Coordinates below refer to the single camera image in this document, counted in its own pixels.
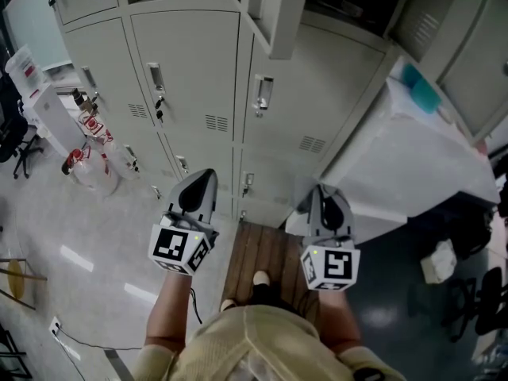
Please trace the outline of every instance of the white tile floor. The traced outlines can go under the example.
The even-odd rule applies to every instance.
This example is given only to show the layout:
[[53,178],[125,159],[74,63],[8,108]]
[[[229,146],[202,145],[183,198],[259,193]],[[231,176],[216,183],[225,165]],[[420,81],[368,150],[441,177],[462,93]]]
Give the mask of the white tile floor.
[[[152,224],[158,222],[165,202],[158,201],[142,180],[121,181],[113,195],[100,199],[61,173],[63,159],[50,147],[33,159],[28,180],[22,175],[13,179],[13,162],[0,164],[0,225],[5,229],[0,234],[0,256],[26,255],[48,282],[30,284],[27,290],[35,312],[0,297],[0,323],[28,353],[34,379],[80,380],[48,331],[52,318],[58,316],[68,333],[91,344],[143,344],[152,303],[125,291],[125,286],[159,292],[164,271],[147,252]],[[193,280],[203,320],[218,311],[237,229],[233,221],[213,219],[213,224],[220,236]],[[88,262],[87,268],[65,258],[63,246]],[[0,287],[7,289],[5,278],[0,278]],[[197,326],[189,309],[187,336]],[[87,381],[116,379],[101,349],[79,345],[64,335],[61,339],[79,355],[79,360],[73,358]],[[121,352],[128,367],[136,355]]]

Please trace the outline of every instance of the wooden pallet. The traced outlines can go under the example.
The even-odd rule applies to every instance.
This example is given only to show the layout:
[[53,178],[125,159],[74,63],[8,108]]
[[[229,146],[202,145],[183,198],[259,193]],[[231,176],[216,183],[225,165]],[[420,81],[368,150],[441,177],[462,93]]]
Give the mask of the wooden pallet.
[[240,305],[247,303],[254,273],[266,271],[280,297],[316,324],[318,293],[307,289],[298,250],[301,239],[271,227],[240,223],[222,301],[232,298]]

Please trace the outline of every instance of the shoe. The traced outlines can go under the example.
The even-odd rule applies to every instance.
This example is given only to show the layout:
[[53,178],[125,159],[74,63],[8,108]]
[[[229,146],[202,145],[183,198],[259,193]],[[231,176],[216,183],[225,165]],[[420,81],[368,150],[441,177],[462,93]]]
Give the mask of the shoe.
[[238,306],[236,301],[234,299],[226,299],[222,304],[221,304],[221,313],[224,312],[226,309],[229,309],[229,308],[234,308]]
[[252,283],[255,285],[270,285],[270,277],[265,271],[258,271],[254,274],[254,278],[252,279]]

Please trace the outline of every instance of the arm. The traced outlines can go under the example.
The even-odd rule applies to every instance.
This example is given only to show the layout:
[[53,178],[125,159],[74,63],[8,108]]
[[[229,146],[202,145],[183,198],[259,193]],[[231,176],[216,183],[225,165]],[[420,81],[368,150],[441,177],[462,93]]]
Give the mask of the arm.
[[321,342],[335,354],[361,346],[356,324],[344,292],[319,291]]
[[177,353],[185,348],[191,284],[192,277],[168,272],[148,318],[144,345],[158,344]]

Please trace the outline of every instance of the power outlet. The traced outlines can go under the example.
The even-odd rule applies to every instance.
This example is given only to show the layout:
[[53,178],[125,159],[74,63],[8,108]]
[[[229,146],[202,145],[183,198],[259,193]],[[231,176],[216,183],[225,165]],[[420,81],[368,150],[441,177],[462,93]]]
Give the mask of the power outlet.
[[56,316],[53,318],[51,325],[49,326],[49,332],[52,336],[57,337],[58,332],[60,331],[59,326],[62,325],[62,322]]

